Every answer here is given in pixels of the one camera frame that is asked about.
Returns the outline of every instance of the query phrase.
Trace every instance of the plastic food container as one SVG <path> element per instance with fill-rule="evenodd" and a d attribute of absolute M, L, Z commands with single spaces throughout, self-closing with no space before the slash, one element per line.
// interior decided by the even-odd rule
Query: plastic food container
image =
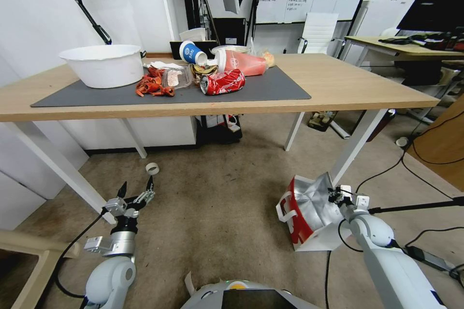
<path fill-rule="evenodd" d="M 98 45 L 63 51 L 59 57 L 92 88 L 114 88 L 137 82 L 144 75 L 140 47 Z"/>
<path fill-rule="evenodd" d="M 175 89 L 188 87 L 193 81 L 190 67 L 180 69 L 165 69 L 163 73 L 163 87 L 174 87 Z"/>
<path fill-rule="evenodd" d="M 219 72 L 240 69 L 245 76 L 263 75 L 267 69 L 266 59 L 235 51 L 219 50 L 215 59 Z"/>
<path fill-rule="evenodd" d="M 240 53 L 249 54 L 251 51 L 251 47 L 237 46 L 237 45 L 223 45 L 223 46 L 217 46 L 215 48 L 210 49 L 211 53 L 214 55 L 220 50 L 229 50 L 229 51 L 236 51 Z"/>

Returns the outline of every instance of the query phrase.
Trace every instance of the paper cup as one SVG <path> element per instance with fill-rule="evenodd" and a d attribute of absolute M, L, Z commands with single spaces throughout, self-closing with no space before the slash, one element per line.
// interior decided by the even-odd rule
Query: paper cup
<path fill-rule="evenodd" d="M 405 147 L 408 142 L 407 137 L 400 137 L 397 141 L 395 141 L 396 145 L 399 147 Z"/>
<path fill-rule="evenodd" d="M 180 44 L 179 54 L 186 63 L 205 65 L 208 56 L 200 50 L 192 41 L 184 41 Z"/>

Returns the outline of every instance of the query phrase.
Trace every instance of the carpet floor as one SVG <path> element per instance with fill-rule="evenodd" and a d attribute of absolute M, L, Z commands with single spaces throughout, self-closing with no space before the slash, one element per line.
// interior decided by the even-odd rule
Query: carpet floor
<path fill-rule="evenodd" d="M 337 120 L 352 126 L 358 114 L 341 112 Z M 189 297 L 184 286 L 189 271 L 197 287 L 220 279 L 247 279 L 285 288 L 325 307 L 327 253 L 294 252 L 288 227 L 278 220 L 275 205 L 293 175 L 315 178 L 328 171 L 346 142 L 331 129 L 325 133 L 311 130 L 305 119 L 292 148 L 284 152 L 292 121 L 291 114 L 245 115 L 241 118 L 244 137 L 240 143 L 156 151 L 146 159 L 137 153 L 98 154 L 84 164 L 80 172 L 105 199 L 116 196 L 125 180 L 128 196 L 139 194 L 147 181 L 145 164 L 157 162 L 160 166 L 155 176 L 156 196 L 140 213 L 137 277 L 124 308 L 180 308 Z M 417 121 L 397 116 L 364 146 L 340 183 L 356 188 L 367 177 L 394 164 L 402 152 L 394 140 L 408 135 L 416 125 Z M 460 194 L 412 157 L 406 155 L 405 161 L 447 194 Z M 446 199 L 402 166 L 369 181 L 360 192 L 370 196 L 371 207 Z M 381 217 L 404 245 L 423 229 L 462 225 L 462 211 L 442 208 Z M 95 211 L 66 186 L 18 230 L 71 241 L 95 216 Z M 111 228 L 101 220 L 85 237 L 108 236 Z M 353 237 L 348 241 L 357 246 Z M 455 264 L 464 262 L 463 231 L 427 233 L 415 245 Z M 69 290 L 83 293 L 89 274 L 101 261 L 98 255 L 85 252 L 78 259 L 67 260 L 60 272 L 61 282 Z M 464 290 L 457 281 L 430 267 L 420 267 L 449 309 L 462 308 Z M 345 246 L 332 253 L 329 301 L 332 309 L 383 307 L 361 253 Z M 41 303 L 45 309 L 79 305 L 79 299 L 66 297 L 55 286 L 46 291 Z"/>

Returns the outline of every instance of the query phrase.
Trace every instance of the desk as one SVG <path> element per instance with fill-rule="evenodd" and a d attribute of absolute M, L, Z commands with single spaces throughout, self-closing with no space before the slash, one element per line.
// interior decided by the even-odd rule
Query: desk
<path fill-rule="evenodd" d="M 405 38 L 406 36 L 397 36 L 397 38 Z M 464 59 L 463 52 L 455 51 L 434 51 L 422 46 L 410 43 L 407 45 L 395 45 L 391 43 L 379 42 L 380 39 L 387 39 L 389 37 L 380 37 L 380 36 L 346 36 L 347 41 L 351 41 L 352 44 L 362 46 L 363 50 L 359 56 L 356 66 L 360 66 L 366 59 L 366 56 L 369 52 L 375 52 L 379 57 L 385 58 L 389 61 L 400 61 L 400 60 L 459 60 Z M 445 94 L 452 90 L 456 83 L 450 83 L 436 95 L 437 98 L 441 99 Z M 429 113 L 430 108 L 424 108 L 421 112 L 415 112 L 409 110 L 408 113 L 417 119 L 423 120 L 425 122 L 431 123 L 432 121 L 426 118 L 426 115 Z M 341 130 L 343 135 L 349 136 L 344 130 Z"/>
<path fill-rule="evenodd" d="M 396 36 L 397 38 L 405 38 L 406 36 Z M 381 39 L 389 37 L 380 36 L 346 36 L 347 41 L 352 44 L 362 46 L 364 49 L 356 62 L 356 66 L 360 66 L 367 53 L 371 51 L 393 56 L 390 60 L 447 60 L 447 59 L 464 59 L 463 52 L 455 51 L 434 51 L 428 48 L 421 47 L 416 44 L 395 45 L 391 43 L 379 42 Z"/>
<path fill-rule="evenodd" d="M 286 147 L 290 147 L 304 112 L 368 110 L 333 168 L 329 170 L 333 183 L 336 184 L 388 108 L 432 107 L 438 103 L 438 100 L 433 97 L 327 55 L 276 55 L 275 61 L 291 79 L 312 96 L 311 99 L 30 107 L 30 104 L 77 81 L 77 76 L 73 71 L 67 65 L 63 65 L 0 88 L 0 122 L 5 122 L 27 147 L 87 203 L 100 212 L 105 204 L 103 198 L 53 146 L 33 121 L 117 118 L 121 120 L 121 124 L 131 135 L 134 147 L 144 157 L 146 152 L 143 144 L 131 128 L 127 118 L 295 112 L 295 120 L 286 143 Z M 105 215 L 105 219 L 114 223 L 114 218 L 109 214 Z"/>

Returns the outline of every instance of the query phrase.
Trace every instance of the crushed soda can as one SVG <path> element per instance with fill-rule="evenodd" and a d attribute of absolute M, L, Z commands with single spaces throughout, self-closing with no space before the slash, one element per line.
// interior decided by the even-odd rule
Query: crushed soda can
<path fill-rule="evenodd" d="M 220 72 L 211 76 L 204 75 L 200 81 L 202 92 L 216 95 L 235 92 L 245 85 L 245 76 L 239 69 Z"/>

